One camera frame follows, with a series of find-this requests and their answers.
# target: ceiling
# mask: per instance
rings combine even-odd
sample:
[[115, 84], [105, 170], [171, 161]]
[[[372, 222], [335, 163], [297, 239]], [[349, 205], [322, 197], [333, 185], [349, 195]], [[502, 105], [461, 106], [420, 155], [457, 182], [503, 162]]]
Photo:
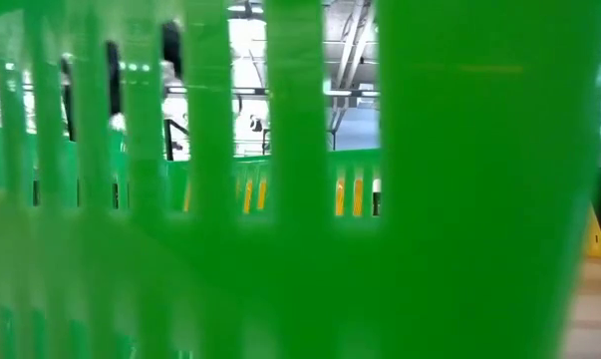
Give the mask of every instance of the ceiling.
[[[235, 4], [233, 9], [244, 8], [245, 3], [240, 1]], [[325, 72], [328, 72], [331, 79], [331, 89], [358, 89], [360, 84], [375, 84], [378, 42], [375, 11], [370, 11], [372, 6], [370, 1], [336, 0], [326, 1], [324, 4]], [[248, 6], [258, 9], [258, 12], [262, 9], [259, 0], [251, 0]], [[371, 24], [365, 26], [370, 17], [373, 18]], [[230, 21], [229, 25], [234, 54], [234, 85], [266, 87], [266, 25], [258, 20], [258, 18], [262, 19], [262, 16], [252, 16], [251, 20], [247, 20], [248, 18], [248, 16], [237, 16]], [[341, 69], [343, 55], [348, 56]], [[339, 71], [343, 74], [340, 76], [340, 83], [336, 84]], [[373, 89], [369, 86], [365, 88], [365, 90]]]

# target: green basket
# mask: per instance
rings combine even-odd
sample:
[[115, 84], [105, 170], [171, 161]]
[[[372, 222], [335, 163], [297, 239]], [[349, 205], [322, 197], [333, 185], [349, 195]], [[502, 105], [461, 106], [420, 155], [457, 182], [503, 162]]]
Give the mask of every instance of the green basket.
[[[0, 358], [557, 357], [601, 149], [601, 1], [377, 5], [382, 216], [347, 220], [324, 144], [319, 0], [265, 4], [263, 215], [235, 205], [223, 1], [0, 1]], [[189, 212], [170, 208], [162, 156], [157, 24], [176, 13]], [[123, 71], [118, 210], [106, 36], [149, 69]], [[63, 51], [75, 55], [75, 149]]]

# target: metal pipe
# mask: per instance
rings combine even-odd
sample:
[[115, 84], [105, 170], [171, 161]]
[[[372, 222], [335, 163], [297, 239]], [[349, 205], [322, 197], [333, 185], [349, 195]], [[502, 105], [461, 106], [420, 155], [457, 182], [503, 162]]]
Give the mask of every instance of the metal pipe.
[[333, 106], [331, 106], [331, 119], [329, 121], [329, 130], [333, 130], [333, 127], [336, 124], [336, 119], [338, 118], [339, 113], [340, 113], [340, 107], [338, 107], [337, 101], [334, 101]]
[[336, 88], [340, 87], [340, 83], [342, 82], [342, 78], [344, 77], [344, 73], [347, 69], [347, 62], [349, 61], [349, 56], [351, 56], [353, 42], [355, 41], [356, 34], [358, 33], [358, 24], [360, 23], [360, 17], [362, 16], [363, 7], [363, 0], [356, 0], [356, 2], [353, 5], [353, 13], [351, 14], [351, 28], [349, 30], [349, 34], [347, 35], [347, 40], [344, 44], [344, 49], [342, 50], [342, 58], [340, 59], [340, 66], [338, 67], [338, 74], [336, 76]]
[[364, 29], [362, 30], [362, 35], [360, 35], [360, 41], [358, 42], [358, 46], [356, 47], [356, 52], [353, 55], [353, 64], [351, 64], [351, 68], [349, 69], [349, 73], [347, 74], [347, 81], [345, 82], [344, 88], [348, 89], [353, 84], [353, 77], [356, 75], [356, 71], [358, 71], [358, 65], [360, 65], [360, 59], [362, 58], [362, 54], [364, 53], [364, 48], [367, 47], [367, 41], [369, 39], [369, 34], [373, 30], [373, 23], [376, 19], [376, 7], [373, 3], [369, 5], [369, 13], [367, 15], [367, 22], [364, 25]]
[[265, 149], [266, 149], [266, 141], [267, 141], [267, 133], [269, 132], [269, 130], [262, 130], [262, 155], [264, 156], [265, 153]]
[[[186, 88], [183, 86], [166, 86], [170, 94], [182, 95], [186, 93]], [[265, 88], [233, 88], [231, 93], [234, 96], [241, 96], [242, 100], [251, 98], [267, 98], [269, 96], [268, 89]], [[375, 90], [360, 90], [360, 89], [341, 89], [326, 91], [324, 94], [329, 98], [378, 98], [380, 93]]]
[[[254, 58], [253, 60], [251, 60], [252, 63], [255, 64], [266, 64], [267, 63], [267, 59], [265, 58]], [[333, 65], [333, 64], [340, 64], [340, 61], [335, 61], [335, 60], [327, 60], [324, 62], [327, 65]], [[379, 62], [377, 60], [367, 60], [364, 59], [364, 63], [367, 65], [378, 65]], [[347, 65], [351, 65], [353, 64], [352, 61], [347, 61]]]
[[170, 126], [174, 126], [177, 130], [181, 131], [182, 133], [184, 133], [185, 135], [189, 136], [189, 130], [184, 128], [183, 126], [179, 125], [178, 122], [172, 120], [172, 119], [166, 119], [165, 120]]
[[347, 113], [347, 110], [349, 110], [349, 107], [351, 106], [351, 98], [347, 98], [345, 100], [345, 105], [342, 108], [342, 111], [340, 111], [340, 114], [338, 114], [338, 118], [336, 119], [336, 123], [335, 126], [331, 129], [333, 130], [334, 136], [335, 134], [338, 133], [338, 130], [340, 130], [340, 125], [342, 124], [342, 119], [344, 119], [344, 115]]
[[[252, 39], [251, 42], [256, 42], [256, 43], [267, 42], [267, 39]], [[325, 45], [345, 45], [346, 44], [346, 42], [342, 41], [342, 40], [323, 40], [322, 43]], [[360, 44], [360, 42], [354, 42], [353, 46], [358, 46], [358, 44]], [[377, 41], [367, 41], [367, 45], [378, 45], [378, 42]]]
[[171, 126], [169, 125], [169, 121], [171, 120], [167, 119], [162, 123], [164, 128], [164, 149], [167, 160], [173, 161], [173, 144], [171, 143]]

